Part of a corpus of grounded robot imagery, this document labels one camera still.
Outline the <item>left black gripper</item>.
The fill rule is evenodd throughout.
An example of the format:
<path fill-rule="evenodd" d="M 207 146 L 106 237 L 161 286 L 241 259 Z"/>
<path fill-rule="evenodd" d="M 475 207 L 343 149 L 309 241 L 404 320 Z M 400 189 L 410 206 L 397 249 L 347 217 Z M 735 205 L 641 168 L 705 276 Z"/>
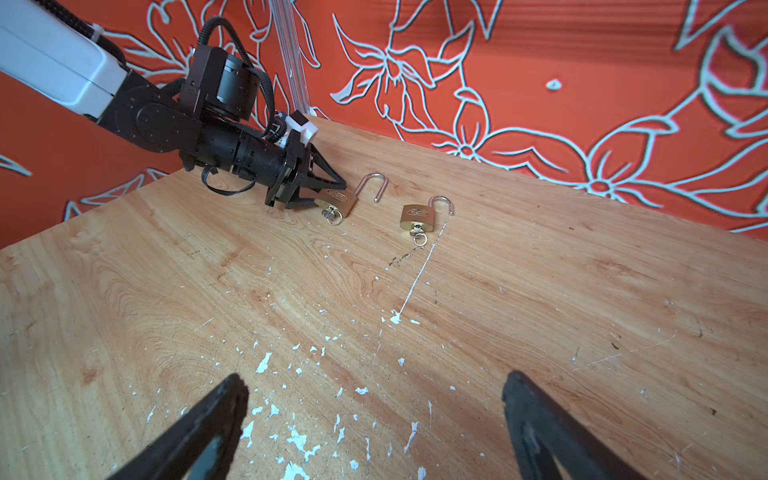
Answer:
<path fill-rule="evenodd" d="M 229 171 L 240 179 L 267 188 L 264 203 L 286 209 L 316 206 L 313 197 L 302 197 L 302 189 L 346 190 L 346 180 L 337 173 L 315 146 L 289 140 L 285 149 L 262 140 L 245 139 L 236 149 Z"/>

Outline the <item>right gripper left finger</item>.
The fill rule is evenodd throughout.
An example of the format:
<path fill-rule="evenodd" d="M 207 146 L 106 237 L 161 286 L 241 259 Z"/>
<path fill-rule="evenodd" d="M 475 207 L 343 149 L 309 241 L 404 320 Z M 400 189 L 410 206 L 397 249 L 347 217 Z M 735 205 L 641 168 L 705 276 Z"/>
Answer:
<path fill-rule="evenodd" d="M 111 477 L 113 479 L 224 479 L 242 435 L 249 390 L 227 376 L 188 413 Z"/>

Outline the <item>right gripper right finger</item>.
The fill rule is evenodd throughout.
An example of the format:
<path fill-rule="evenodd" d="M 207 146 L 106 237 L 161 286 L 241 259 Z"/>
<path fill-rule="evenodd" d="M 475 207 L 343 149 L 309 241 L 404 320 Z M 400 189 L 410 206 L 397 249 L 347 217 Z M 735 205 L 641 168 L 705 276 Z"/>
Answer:
<path fill-rule="evenodd" d="M 505 419 L 523 479 L 641 479 L 521 371 L 502 392 Z"/>

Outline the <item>brass key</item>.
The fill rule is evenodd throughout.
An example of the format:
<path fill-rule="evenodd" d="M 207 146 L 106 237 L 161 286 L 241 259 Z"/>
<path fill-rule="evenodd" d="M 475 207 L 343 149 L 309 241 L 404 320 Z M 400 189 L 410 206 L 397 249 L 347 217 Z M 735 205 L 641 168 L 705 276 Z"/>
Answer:
<path fill-rule="evenodd" d="M 344 220 L 342 212 L 335 206 L 328 206 L 322 210 L 322 215 L 331 226 L 338 226 Z"/>

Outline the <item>long-shackle brass padlock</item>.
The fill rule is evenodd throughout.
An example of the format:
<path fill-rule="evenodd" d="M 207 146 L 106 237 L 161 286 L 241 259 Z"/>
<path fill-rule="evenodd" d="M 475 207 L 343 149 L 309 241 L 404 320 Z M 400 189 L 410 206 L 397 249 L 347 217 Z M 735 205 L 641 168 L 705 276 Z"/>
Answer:
<path fill-rule="evenodd" d="M 377 194 L 374 196 L 374 201 L 379 203 L 387 186 L 389 185 L 389 179 L 382 173 L 372 172 L 363 177 L 355 190 L 346 189 L 320 191 L 320 193 L 315 197 L 315 204 L 321 208 L 321 213 L 324 208 L 327 208 L 330 205 L 335 206 L 342 212 L 345 220 L 352 212 L 360 194 L 362 193 L 368 181 L 374 178 L 379 178 L 382 180 L 382 185 Z"/>

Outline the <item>small brass padlock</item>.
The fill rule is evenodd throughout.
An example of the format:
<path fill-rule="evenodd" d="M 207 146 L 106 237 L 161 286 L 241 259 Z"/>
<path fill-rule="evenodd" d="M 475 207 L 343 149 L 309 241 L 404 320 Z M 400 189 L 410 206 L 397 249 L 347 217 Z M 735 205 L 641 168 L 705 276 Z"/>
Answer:
<path fill-rule="evenodd" d="M 432 196 L 425 205 L 406 204 L 401 211 L 399 221 L 400 228 L 403 230 L 428 233 L 434 230 L 436 210 L 435 203 L 444 202 L 448 205 L 448 214 L 454 215 L 453 202 L 442 195 Z"/>

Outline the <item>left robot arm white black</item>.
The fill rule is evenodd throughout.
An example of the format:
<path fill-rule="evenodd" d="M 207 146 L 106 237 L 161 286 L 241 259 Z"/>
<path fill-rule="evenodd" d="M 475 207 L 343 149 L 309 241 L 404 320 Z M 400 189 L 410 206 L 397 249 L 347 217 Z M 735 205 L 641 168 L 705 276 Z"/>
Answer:
<path fill-rule="evenodd" d="M 310 207 L 346 181 L 313 145 L 315 125 L 276 109 L 269 76 L 245 47 L 215 47 L 223 16 L 206 20 L 189 73 L 157 86 L 123 51 L 56 1 L 1 5 L 1 70 L 68 110 L 150 152 L 177 152 L 203 178 L 221 171 L 264 185 L 268 206 Z"/>

